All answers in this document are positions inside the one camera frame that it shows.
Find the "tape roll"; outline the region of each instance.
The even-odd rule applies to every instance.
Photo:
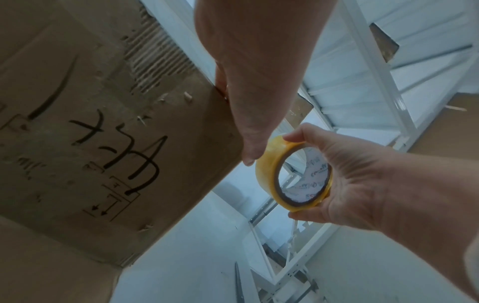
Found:
[[[301,149],[306,154],[306,170],[295,185],[282,189],[278,178],[283,163]],[[279,136],[268,142],[264,155],[256,162],[256,178],[278,204],[297,212],[312,208],[329,196],[332,167],[316,147],[306,142],[287,142]]]

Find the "white sleeve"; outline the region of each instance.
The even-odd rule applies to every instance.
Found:
[[[476,292],[479,294],[479,234],[469,246],[468,251],[464,256],[464,261],[466,263],[466,272],[469,279],[473,287],[476,289]]]

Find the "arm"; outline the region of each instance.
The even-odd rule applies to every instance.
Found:
[[[197,1],[198,36],[228,80],[231,109],[244,139],[245,164],[263,154],[289,110],[335,3]]]
[[[479,237],[478,162],[402,154],[310,124],[284,138],[317,146],[334,170],[329,198],[291,218],[382,232],[479,300],[470,280],[479,267],[465,263]]]

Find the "yellow tape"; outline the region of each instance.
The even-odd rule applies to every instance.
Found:
[[[305,149],[307,165],[304,176],[291,188],[282,190],[279,172],[285,160],[300,149]],[[268,142],[264,155],[256,162],[259,185],[291,212],[312,208],[329,196],[332,168],[319,150],[308,143],[291,143],[281,136]]]

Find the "inner cardboard ring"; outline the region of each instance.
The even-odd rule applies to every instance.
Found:
[[[282,189],[276,178],[278,194],[285,202],[295,207],[314,203],[324,192],[331,176],[331,166],[315,147],[305,145],[291,150],[282,158],[281,163],[298,150],[303,150],[306,155],[306,170],[301,179],[292,187]]]

